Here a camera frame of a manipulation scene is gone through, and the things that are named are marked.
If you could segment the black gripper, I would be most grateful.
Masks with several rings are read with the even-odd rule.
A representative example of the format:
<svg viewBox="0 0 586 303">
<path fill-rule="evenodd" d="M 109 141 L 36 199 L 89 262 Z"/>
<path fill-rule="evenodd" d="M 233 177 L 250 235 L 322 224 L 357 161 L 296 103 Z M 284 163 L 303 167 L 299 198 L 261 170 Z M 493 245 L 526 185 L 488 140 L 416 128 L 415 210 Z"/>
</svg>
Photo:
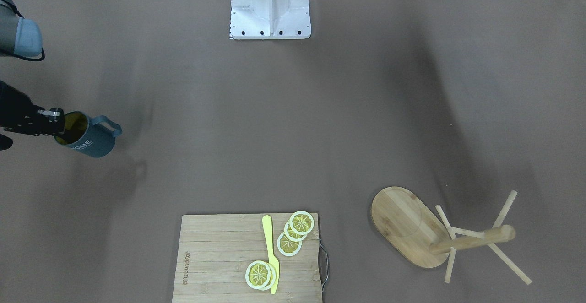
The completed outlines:
<svg viewBox="0 0 586 303">
<path fill-rule="evenodd" d="M 11 132 L 25 135 L 60 136 L 64 133 L 63 109 L 46 110 L 32 103 L 27 94 L 13 88 L 5 82 L 0 83 L 0 125 Z"/>
</svg>

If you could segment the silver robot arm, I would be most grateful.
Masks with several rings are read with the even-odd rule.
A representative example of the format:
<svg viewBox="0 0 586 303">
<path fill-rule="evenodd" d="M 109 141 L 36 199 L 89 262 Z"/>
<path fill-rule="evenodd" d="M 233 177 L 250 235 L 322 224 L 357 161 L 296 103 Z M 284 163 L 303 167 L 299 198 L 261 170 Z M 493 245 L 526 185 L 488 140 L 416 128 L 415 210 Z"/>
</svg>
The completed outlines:
<svg viewBox="0 0 586 303">
<path fill-rule="evenodd" d="M 31 62 L 43 61 L 45 52 L 38 24 L 24 18 L 13 0 L 0 2 L 1 56 Z M 63 109 L 37 106 L 27 94 L 4 81 L 1 82 L 0 92 L 0 123 L 4 131 L 31 136 L 57 136 L 64 132 Z"/>
</svg>

